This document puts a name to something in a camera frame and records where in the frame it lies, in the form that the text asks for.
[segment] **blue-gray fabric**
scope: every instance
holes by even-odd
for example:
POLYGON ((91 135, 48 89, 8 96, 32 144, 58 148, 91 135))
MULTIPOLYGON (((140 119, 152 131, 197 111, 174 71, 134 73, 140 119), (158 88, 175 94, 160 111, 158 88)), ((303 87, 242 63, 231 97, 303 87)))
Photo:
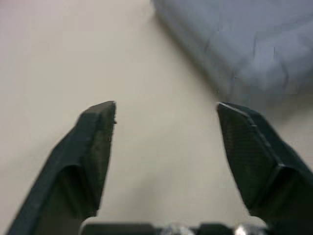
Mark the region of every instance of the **blue-gray fabric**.
POLYGON ((313 1, 153 3, 229 101, 254 108, 313 91, 313 1))

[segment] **beige table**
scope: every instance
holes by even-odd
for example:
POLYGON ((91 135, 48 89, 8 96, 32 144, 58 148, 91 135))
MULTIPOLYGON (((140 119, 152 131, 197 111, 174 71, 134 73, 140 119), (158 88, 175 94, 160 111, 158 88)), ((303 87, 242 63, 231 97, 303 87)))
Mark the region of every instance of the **beige table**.
MULTIPOLYGON (((84 109, 107 100, 117 102, 118 124, 96 220, 259 222, 226 163, 218 97, 147 0, 2 2, 0 234, 53 146, 84 109)), ((303 110, 270 118, 313 165, 313 114, 303 110)))

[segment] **table surface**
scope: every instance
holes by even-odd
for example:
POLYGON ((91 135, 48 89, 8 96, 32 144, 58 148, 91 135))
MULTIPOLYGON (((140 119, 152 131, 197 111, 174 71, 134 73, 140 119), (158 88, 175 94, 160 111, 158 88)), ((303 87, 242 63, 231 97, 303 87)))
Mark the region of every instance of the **table surface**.
MULTIPOLYGON (((54 145, 91 105, 117 102, 96 221, 261 223, 224 155, 218 94, 148 0, 5 0, 0 6, 0 234, 54 145)), ((267 114, 313 166, 311 95, 267 114)))

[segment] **gray cloth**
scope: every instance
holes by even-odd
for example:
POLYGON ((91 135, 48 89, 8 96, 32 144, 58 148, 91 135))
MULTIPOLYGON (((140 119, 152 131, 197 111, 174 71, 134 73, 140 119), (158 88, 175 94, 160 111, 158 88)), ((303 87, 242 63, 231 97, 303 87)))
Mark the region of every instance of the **gray cloth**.
POLYGON ((228 101, 259 108, 313 91, 313 1, 153 3, 228 101))

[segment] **white surface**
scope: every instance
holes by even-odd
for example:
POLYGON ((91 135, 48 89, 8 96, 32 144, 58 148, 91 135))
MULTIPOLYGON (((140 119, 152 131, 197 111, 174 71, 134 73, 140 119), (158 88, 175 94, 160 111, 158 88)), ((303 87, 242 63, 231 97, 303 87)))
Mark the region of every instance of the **white surface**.
MULTIPOLYGON (((96 220, 257 221, 226 163, 217 98, 148 1, 7 0, 0 26, 0 234, 53 146, 107 100, 118 124, 96 220)), ((313 165, 312 110, 293 112, 270 118, 313 165)))

